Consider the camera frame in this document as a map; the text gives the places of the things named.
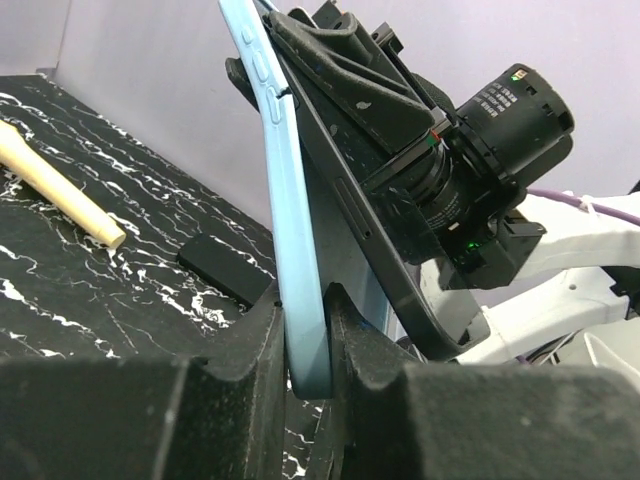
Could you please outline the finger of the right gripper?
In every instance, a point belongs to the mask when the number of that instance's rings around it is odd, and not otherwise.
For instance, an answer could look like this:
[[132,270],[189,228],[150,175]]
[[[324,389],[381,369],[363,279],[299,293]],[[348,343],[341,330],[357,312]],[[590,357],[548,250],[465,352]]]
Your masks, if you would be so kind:
[[269,22],[293,63],[386,152],[399,152],[435,125],[385,54],[365,62],[331,49],[328,30],[280,12],[271,12]]
[[244,97],[244,99],[254,108],[256,112],[260,112],[259,106],[251,86],[248,74],[240,58],[226,58],[225,71],[228,80],[235,89]]

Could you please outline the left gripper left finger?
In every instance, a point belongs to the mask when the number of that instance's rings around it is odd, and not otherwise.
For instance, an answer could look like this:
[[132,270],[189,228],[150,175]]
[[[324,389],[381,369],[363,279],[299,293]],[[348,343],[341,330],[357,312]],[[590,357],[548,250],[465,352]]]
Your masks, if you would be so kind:
[[5,479],[277,479],[286,374],[276,285],[199,356],[1,364]]

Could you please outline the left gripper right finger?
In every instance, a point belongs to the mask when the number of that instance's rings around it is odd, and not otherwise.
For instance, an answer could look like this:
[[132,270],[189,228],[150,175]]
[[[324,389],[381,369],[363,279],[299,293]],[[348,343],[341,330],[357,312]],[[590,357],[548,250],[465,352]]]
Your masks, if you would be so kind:
[[334,479],[635,479],[639,394],[594,367],[421,363],[339,284],[331,327]]

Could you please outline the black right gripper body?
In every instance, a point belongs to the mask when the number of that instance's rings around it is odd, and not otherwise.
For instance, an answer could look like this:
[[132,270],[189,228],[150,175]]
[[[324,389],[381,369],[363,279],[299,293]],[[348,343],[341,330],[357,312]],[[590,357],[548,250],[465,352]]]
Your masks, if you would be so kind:
[[514,280],[545,229],[518,213],[528,187],[571,152],[574,118],[533,68],[515,63],[459,107],[413,77],[449,125],[362,182],[402,259],[435,260],[445,290]]

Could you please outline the black smartphone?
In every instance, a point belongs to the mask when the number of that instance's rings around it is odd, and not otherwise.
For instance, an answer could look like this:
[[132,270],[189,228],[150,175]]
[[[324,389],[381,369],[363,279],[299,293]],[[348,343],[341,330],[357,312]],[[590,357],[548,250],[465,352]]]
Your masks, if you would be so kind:
[[435,260],[412,265],[402,259],[362,182],[405,149],[441,132],[449,120],[415,85],[399,54],[387,56],[428,106],[435,125],[397,153],[383,150],[280,48],[272,37],[269,14],[280,12],[309,26],[313,13],[279,11],[271,2],[256,5],[289,89],[294,96],[297,126],[305,162],[328,189],[351,235],[373,271],[392,310],[418,350],[428,359],[460,357],[490,336],[485,312],[467,289],[445,290]]

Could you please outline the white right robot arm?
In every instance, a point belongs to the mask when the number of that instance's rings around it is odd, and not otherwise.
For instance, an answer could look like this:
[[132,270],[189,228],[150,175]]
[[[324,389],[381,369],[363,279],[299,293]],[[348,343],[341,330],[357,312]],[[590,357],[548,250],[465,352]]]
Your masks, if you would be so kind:
[[323,294],[364,258],[430,360],[505,363],[625,318],[637,290],[637,194],[588,199],[531,186],[573,147],[574,119],[514,64],[454,105],[333,2],[314,14],[224,1],[229,79],[265,140],[292,375],[329,371]]

